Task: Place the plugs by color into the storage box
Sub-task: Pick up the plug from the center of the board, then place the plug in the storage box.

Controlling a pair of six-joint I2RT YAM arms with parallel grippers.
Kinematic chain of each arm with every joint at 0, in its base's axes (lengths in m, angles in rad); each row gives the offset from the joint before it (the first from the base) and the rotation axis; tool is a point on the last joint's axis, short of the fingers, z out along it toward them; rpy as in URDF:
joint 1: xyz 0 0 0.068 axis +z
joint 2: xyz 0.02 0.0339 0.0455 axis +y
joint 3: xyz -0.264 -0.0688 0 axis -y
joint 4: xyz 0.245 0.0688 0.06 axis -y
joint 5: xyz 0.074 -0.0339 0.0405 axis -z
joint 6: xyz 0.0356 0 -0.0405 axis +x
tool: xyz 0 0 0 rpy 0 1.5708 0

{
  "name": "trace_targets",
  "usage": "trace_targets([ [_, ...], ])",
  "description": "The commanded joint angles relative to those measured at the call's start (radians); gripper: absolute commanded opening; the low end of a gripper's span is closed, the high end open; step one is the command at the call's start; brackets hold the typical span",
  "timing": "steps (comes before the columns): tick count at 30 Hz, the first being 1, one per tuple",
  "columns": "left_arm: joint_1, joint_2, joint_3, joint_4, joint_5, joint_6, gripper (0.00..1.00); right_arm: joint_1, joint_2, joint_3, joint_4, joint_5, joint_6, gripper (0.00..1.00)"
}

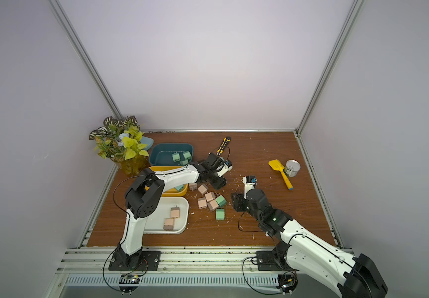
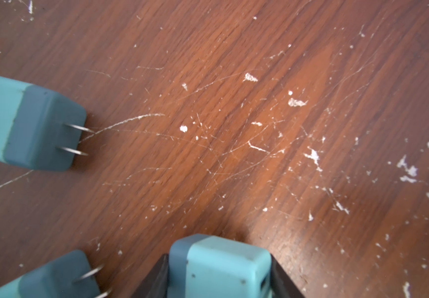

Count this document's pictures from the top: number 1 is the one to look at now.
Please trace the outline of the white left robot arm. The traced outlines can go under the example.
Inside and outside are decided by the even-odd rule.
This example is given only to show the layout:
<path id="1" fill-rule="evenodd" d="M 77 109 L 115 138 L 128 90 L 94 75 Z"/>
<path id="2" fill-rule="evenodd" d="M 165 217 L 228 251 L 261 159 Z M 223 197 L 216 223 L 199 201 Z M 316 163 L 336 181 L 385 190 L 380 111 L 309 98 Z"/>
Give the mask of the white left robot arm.
<path id="1" fill-rule="evenodd" d="M 190 162 L 178 169 L 142 171 L 125 193 L 126 224 L 113 258 L 125 266 L 141 260 L 142 237 L 147 218 L 158 207 L 164 192 L 190 183 L 209 183 L 219 190 L 227 184 L 224 175 L 232 168 L 230 160 L 210 153 L 206 160 Z"/>

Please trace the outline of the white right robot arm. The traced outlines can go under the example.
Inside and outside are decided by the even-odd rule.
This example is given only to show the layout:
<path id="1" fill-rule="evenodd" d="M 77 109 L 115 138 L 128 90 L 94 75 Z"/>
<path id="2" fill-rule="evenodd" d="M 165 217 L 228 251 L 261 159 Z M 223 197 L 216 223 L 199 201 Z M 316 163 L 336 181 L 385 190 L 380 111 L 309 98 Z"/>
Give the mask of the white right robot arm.
<path id="1" fill-rule="evenodd" d="M 279 267 L 296 269 L 320 282 L 340 298 L 384 298 L 388 287 L 375 262 L 354 256 L 309 232 L 286 212 L 274 208 L 265 193 L 251 189 L 233 193 L 233 208 L 250 214 L 261 231 L 279 239 L 274 253 Z"/>

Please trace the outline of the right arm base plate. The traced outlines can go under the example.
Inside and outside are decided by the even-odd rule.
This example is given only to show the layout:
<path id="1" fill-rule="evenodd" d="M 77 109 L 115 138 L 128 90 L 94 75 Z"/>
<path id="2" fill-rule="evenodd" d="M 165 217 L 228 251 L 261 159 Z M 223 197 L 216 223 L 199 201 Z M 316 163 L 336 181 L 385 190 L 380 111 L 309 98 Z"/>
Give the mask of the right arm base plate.
<path id="1" fill-rule="evenodd" d="M 281 271 L 289 270 L 286 259 L 282 254 L 273 251 L 257 251 L 255 264 L 259 271 Z"/>

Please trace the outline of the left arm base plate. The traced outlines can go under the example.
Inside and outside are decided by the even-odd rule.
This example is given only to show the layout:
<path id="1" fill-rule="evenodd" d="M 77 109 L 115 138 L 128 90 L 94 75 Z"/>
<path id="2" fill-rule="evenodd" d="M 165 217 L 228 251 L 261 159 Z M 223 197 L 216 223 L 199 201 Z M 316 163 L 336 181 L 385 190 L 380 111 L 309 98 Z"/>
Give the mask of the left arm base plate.
<path id="1" fill-rule="evenodd" d="M 139 250 L 133 255 L 122 249 L 116 250 L 109 258 L 109 271 L 157 271 L 161 251 Z"/>

